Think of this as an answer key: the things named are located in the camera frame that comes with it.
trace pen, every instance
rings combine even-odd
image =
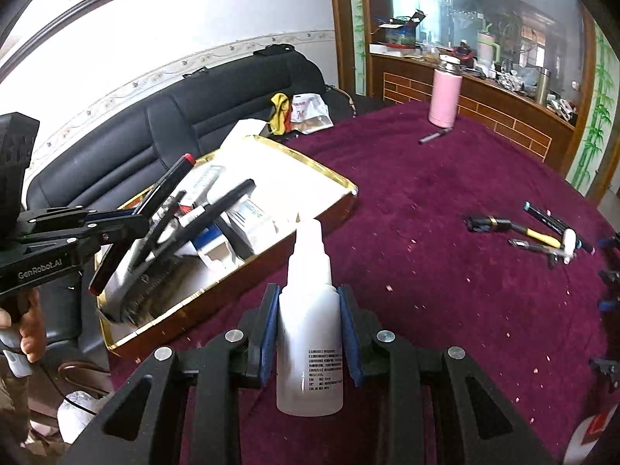
[[[452,130],[451,127],[447,127],[446,129],[442,129],[441,131],[437,131],[436,133],[429,134],[428,136],[425,136],[424,138],[419,139],[418,143],[422,145],[423,143],[427,143],[431,140],[434,140],[435,138],[439,138],[439,136],[444,136],[448,134],[451,130]]]

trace thermos lid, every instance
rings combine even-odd
[[[461,64],[461,60],[458,57],[454,57],[453,55],[442,54],[439,56],[439,59],[448,63]]]
[[[461,60],[453,55],[442,54],[439,56],[439,69],[453,75],[461,74]]]

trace yellow handle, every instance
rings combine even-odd
[[[532,231],[531,229],[525,231],[525,235],[537,239],[546,245],[553,246],[558,250],[562,248],[562,243],[553,236],[547,236],[546,234],[541,234],[540,232]]]

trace bottle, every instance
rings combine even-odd
[[[342,337],[318,220],[297,224],[294,249],[280,294],[277,405],[293,416],[326,416],[342,408]]]
[[[461,93],[461,61],[451,55],[441,55],[435,69],[433,94],[430,100],[429,121],[447,129],[455,123]]]

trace bamboo painting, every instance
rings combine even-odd
[[[612,63],[618,60],[615,54],[605,39],[601,28],[596,25],[596,47],[597,47],[597,63],[596,71],[594,73],[594,94],[596,98],[593,103],[593,110],[590,113],[590,119],[586,126],[586,138],[582,141],[583,147],[581,148],[581,154],[579,155],[579,161],[575,172],[570,179],[570,184],[581,191],[582,187],[586,190],[590,186],[593,178],[593,173],[598,167],[598,163],[592,167],[593,161],[597,157],[602,157],[603,150],[606,145],[606,131],[611,129],[613,115],[611,110],[615,109],[615,98],[617,97],[617,90],[615,79],[610,75],[609,69]]]
[[[351,0],[353,48],[355,49],[355,92],[366,94],[366,35],[363,0]]]

